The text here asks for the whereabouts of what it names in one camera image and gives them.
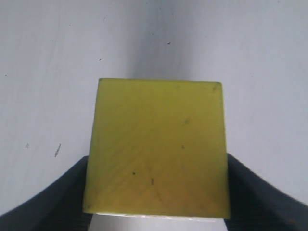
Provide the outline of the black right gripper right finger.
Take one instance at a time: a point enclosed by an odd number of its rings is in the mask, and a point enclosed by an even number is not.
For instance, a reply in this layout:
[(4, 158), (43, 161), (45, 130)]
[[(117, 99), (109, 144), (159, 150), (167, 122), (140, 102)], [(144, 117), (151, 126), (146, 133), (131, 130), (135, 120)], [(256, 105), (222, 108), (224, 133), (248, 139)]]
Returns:
[(228, 155), (229, 231), (306, 231), (308, 206), (273, 187)]

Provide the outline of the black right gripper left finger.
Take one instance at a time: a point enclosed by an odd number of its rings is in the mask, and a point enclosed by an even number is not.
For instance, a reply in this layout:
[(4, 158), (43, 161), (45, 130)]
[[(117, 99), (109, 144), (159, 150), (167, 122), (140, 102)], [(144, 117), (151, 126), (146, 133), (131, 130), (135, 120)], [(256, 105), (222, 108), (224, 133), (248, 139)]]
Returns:
[(46, 189), (0, 217), (2, 231), (87, 231), (83, 212), (88, 158), (82, 157)]

